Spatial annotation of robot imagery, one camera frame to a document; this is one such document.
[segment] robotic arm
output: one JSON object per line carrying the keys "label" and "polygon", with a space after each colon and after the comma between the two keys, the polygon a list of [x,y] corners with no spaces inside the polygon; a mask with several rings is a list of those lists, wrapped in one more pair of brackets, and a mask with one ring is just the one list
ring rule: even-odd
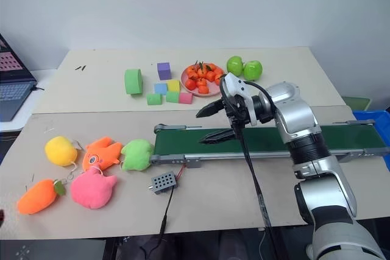
{"label": "robotic arm", "polygon": [[[251,96],[247,85],[260,92]],[[223,108],[233,132],[212,134],[202,143],[237,138],[241,128],[275,119],[300,183],[294,191],[303,220],[314,225],[314,259],[385,259],[370,233],[358,224],[355,196],[334,155],[330,155],[321,128],[298,86],[283,82],[267,90],[227,74],[220,84],[222,99],[205,106],[197,117]]]}

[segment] green cube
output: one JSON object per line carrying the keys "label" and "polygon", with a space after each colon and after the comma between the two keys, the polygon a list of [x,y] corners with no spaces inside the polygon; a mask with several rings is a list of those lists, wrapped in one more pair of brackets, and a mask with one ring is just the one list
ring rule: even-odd
{"label": "green cube", "polygon": [[161,105],[161,94],[147,94],[146,96],[147,104],[152,105]]}
{"label": "green cube", "polygon": [[165,99],[169,103],[178,103],[180,93],[178,91],[167,91]]}
{"label": "green cube", "polygon": [[140,69],[128,69],[124,73],[126,94],[142,93],[142,75]]}

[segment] green conveyor belt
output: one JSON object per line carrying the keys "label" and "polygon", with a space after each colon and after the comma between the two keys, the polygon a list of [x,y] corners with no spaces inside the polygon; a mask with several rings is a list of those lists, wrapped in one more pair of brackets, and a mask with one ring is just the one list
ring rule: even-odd
{"label": "green conveyor belt", "polygon": [[[330,150],[386,147],[372,125],[326,125],[321,129]],[[199,143],[206,134],[220,130],[223,129],[161,130],[156,134],[154,154],[241,153],[237,140]],[[250,152],[287,151],[275,127],[245,128],[243,132]]]}

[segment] laptop keyboard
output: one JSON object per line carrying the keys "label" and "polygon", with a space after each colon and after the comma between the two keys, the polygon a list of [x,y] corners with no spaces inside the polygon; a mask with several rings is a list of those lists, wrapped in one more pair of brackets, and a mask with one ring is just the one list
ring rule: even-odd
{"label": "laptop keyboard", "polygon": [[0,102],[5,100],[19,100],[30,87],[29,83],[20,83],[14,85],[0,85]]}

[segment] blue crate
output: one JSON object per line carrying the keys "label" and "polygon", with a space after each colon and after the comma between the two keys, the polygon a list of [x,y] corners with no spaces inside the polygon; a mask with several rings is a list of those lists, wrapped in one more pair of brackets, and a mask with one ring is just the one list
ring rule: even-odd
{"label": "blue crate", "polygon": [[[383,142],[390,146],[390,113],[387,111],[353,111],[357,120],[374,119],[375,129],[382,137]],[[390,170],[390,155],[383,157]]]}

